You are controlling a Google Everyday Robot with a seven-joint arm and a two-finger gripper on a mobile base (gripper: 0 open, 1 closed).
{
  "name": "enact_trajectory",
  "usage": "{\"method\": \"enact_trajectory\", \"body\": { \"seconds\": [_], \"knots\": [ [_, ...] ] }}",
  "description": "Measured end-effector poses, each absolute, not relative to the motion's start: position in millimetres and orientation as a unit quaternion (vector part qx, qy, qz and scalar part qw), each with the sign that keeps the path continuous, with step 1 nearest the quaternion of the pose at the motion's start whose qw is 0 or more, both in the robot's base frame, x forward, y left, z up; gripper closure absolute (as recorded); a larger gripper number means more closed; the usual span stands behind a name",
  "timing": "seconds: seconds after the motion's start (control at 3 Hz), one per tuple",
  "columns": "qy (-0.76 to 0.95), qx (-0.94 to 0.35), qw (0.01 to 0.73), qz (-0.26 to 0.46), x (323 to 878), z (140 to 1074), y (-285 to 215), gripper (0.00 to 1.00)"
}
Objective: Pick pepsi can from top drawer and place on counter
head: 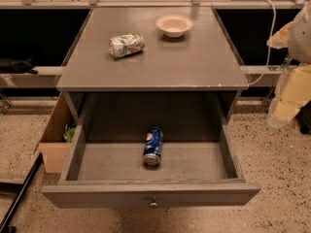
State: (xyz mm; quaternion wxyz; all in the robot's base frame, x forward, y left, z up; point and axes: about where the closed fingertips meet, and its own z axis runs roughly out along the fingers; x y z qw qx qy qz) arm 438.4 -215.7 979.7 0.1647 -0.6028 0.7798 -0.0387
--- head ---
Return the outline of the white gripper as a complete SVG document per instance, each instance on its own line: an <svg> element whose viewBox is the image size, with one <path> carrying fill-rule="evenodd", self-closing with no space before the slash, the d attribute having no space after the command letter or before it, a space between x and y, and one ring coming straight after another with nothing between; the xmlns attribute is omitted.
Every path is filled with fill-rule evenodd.
<svg viewBox="0 0 311 233"><path fill-rule="evenodd" d="M311 101L311 2L308 1L294 20L269 37L266 44L274 49L288 47L292 59L300 63L284 71L276 85L267 123L279 128L289 124L300 109Z"/></svg>

